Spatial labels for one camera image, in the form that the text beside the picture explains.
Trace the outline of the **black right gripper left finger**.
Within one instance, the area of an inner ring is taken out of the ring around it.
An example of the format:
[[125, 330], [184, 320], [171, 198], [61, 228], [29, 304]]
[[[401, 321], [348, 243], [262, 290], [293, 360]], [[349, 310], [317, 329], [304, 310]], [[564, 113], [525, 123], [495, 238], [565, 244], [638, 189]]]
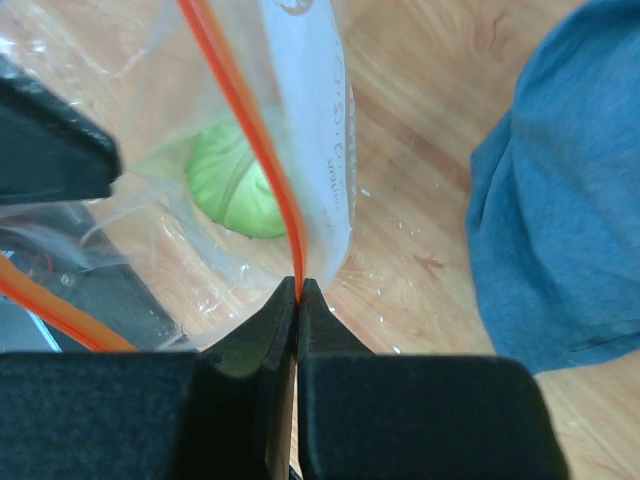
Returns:
[[289, 479], [297, 305], [283, 279], [201, 352], [6, 353], [5, 479]]

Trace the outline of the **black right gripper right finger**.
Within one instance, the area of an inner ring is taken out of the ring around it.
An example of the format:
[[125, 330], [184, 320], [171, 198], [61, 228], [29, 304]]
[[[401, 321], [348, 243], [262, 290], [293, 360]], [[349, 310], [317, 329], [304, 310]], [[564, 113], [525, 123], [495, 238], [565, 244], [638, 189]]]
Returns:
[[299, 307], [299, 462], [307, 479], [566, 479], [541, 390], [486, 355], [376, 354], [307, 280]]

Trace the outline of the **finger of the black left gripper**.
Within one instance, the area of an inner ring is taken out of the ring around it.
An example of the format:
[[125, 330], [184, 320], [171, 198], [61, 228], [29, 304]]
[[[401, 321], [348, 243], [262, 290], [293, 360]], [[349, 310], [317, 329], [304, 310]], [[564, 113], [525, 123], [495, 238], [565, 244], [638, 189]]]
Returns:
[[112, 136], [1, 58], [1, 203], [108, 198], [121, 175]]

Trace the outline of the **green cabbage toy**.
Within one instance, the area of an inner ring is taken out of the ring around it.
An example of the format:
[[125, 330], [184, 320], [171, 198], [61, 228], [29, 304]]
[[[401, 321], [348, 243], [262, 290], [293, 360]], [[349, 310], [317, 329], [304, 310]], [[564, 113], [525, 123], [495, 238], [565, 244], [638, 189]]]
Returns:
[[286, 233], [271, 186], [237, 124], [203, 131], [184, 173], [194, 203], [213, 223], [249, 238]]

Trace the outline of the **clear zip top bag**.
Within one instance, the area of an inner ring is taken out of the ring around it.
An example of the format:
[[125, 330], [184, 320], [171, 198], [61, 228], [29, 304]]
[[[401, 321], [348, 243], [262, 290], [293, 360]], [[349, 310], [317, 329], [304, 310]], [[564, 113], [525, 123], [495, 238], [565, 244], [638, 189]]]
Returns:
[[201, 350], [347, 256], [340, 1], [1, 5], [1, 349]]

